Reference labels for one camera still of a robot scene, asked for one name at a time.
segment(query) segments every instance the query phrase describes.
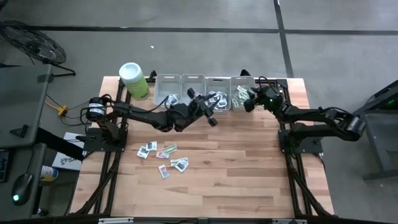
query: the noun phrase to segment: desk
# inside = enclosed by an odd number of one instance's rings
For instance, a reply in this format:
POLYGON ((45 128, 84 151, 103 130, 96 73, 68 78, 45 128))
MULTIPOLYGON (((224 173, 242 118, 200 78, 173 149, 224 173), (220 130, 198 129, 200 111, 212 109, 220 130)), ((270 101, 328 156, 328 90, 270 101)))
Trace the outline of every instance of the desk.
POLYGON ((35 144, 29 147, 12 150, 11 167, 9 169, 8 181, 0 184, 0 221, 30 218, 36 201, 36 191, 39 187, 40 173, 44 161, 45 144, 35 144), (14 205, 11 198, 12 186, 20 175, 26 172, 30 157, 33 153, 32 162, 28 173, 34 176, 29 200, 21 206, 14 205))
MULTIPOLYGON (((295 106, 308 108, 307 93, 300 78, 287 79, 295 106)), ((116 98, 119 77, 104 77, 100 95, 116 98)), ((154 85, 147 100, 132 104, 151 109, 154 85)), ((228 217, 292 218, 292 199, 285 157, 279 151, 274 116, 257 107, 253 113, 216 116, 211 128, 199 119, 182 133, 161 133, 152 126, 129 120, 129 139, 122 153, 112 217, 228 217), (184 173, 170 167, 169 160, 137 157, 140 145, 157 141, 162 149, 177 144, 170 159, 188 157, 184 173), (170 177, 162 179, 158 166, 165 164, 170 177)), ((89 199, 98 185, 104 153, 95 152, 83 161, 71 212, 89 199)), ((309 189, 333 213, 323 166, 317 157, 303 154, 309 189)), ((302 211, 302 193, 297 192, 302 211)))

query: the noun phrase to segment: gray floor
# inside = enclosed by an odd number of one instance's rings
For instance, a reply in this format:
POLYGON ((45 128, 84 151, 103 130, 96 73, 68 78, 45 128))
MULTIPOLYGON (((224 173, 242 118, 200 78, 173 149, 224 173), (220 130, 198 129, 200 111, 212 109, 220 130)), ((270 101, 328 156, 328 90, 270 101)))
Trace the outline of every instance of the gray floor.
MULTIPOLYGON (((287 29, 397 30, 398 1, 281 0, 287 29)), ((130 27, 277 28, 271 0, 12 0, 1 19, 28 24, 130 27)), ((203 73, 211 76, 286 77, 278 34, 156 32, 46 32, 66 51, 64 64, 76 77, 57 78, 49 95, 77 105, 96 96, 102 77, 117 75, 125 62, 143 71, 203 73)), ((354 111, 397 79, 398 36, 288 35, 294 76, 304 78, 312 107, 339 106, 354 111)), ((30 65, 26 55, 0 42, 0 62, 30 65)), ((59 136, 81 128, 62 126, 46 108, 41 125, 59 136)), ((358 142, 322 141, 333 206, 345 218, 396 222, 398 179, 364 182, 377 171, 364 136, 358 142)), ((49 153, 50 162, 53 153, 49 153)), ((64 184, 50 187, 43 204, 62 215, 76 172, 63 172, 64 184)))

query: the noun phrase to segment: wooden table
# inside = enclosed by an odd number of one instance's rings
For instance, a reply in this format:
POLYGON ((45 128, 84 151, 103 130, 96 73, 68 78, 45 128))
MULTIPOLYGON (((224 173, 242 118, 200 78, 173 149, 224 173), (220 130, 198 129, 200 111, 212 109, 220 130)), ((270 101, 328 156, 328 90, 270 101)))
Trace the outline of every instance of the wooden table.
MULTIPOLYGON (((289 78, 292 104, 308 108, 301 78, 289 78)), ((116 98, 119 77, 104 77, 100 95, 116 98)), ((154 85, 147 100, 135 106, 151 109, 154 85)), ((116 183, 113 217, 228 217, 292 218, 292 199, 285 157, 279 151, 279 124, 272 114, 257 107, 253 113, 216 116, 211 128, 199 119, 182 133, 156 131, 152 126, 129 120, 129 139, 122 154, 116 183), (170 159, 188 157, 184 173, 170 167, 169 160, 155 153, 137 157, 140 145, 157 141, 158 149, 177 144, 170 159), (162 179, 158 166, 165 164, 170 177, 162 179)), ((71 212, 77 211, 94 192, 100 179, 103 152, 92 153, 83 161, 71 212)), ((303 154, 309 189, 333 213, 325 172, 319 158, 303 154)), ((105 189, 102 209, 107 197, 105 189)), ((302 193, 297 192, 304 211, 302 193)))

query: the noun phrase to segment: yellow connector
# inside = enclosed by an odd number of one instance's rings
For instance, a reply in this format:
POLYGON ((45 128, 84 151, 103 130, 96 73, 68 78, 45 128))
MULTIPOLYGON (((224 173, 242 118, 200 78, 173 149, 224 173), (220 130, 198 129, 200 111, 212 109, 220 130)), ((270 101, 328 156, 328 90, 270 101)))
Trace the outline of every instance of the yellow connector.
POLYGON ((64 105, 63 107, 57 107, 58 115, 59 116, 65 116, 67 114, 69 107, 67 105, 64 105))

